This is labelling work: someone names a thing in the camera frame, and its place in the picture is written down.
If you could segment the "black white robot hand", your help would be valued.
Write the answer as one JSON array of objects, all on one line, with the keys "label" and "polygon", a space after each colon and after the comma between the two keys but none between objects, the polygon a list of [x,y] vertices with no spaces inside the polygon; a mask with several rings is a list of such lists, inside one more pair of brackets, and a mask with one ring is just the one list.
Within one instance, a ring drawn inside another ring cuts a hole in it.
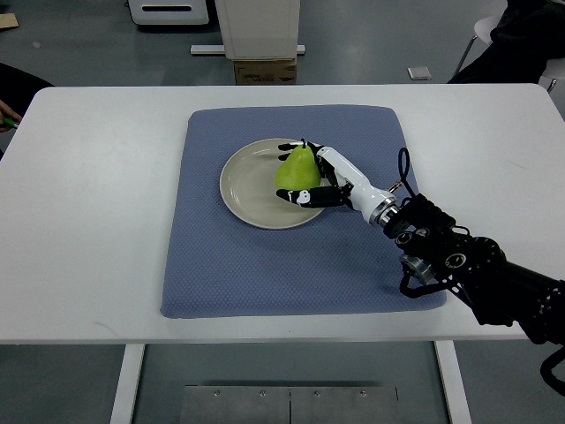
[{"label": "black white robot hand", "polygon": [[278,146],[286,160],[298,148],[310,147],[313,160],[320,175],[328,186],[303,190],[278,188],[276,195],[281,199],[299,205],[301,208],[329,208],[346,205],[359,211],[366,222],[374,224],[388,208],[396,204],[396,197],[390,192],[372,186],[368,177],[334,148],[311,142],[294,141]]}]

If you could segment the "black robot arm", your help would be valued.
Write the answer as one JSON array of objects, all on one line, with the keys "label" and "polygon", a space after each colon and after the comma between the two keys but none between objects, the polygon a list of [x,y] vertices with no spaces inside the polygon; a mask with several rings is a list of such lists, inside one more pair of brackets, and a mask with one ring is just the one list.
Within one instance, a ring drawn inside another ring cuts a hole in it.
[{"label": "black robot arm", "polygon": [[388,218],[384,234],[402,250],[400,292],[416,299],[449,291],[471,309],[481,325],[518,323],[536,345],[559,349],[540,366],[543,381],[558,394],[564,381],[554,369],[564,362],[564,283],[507,260],[491,238],[469,230],[410,191]]}]

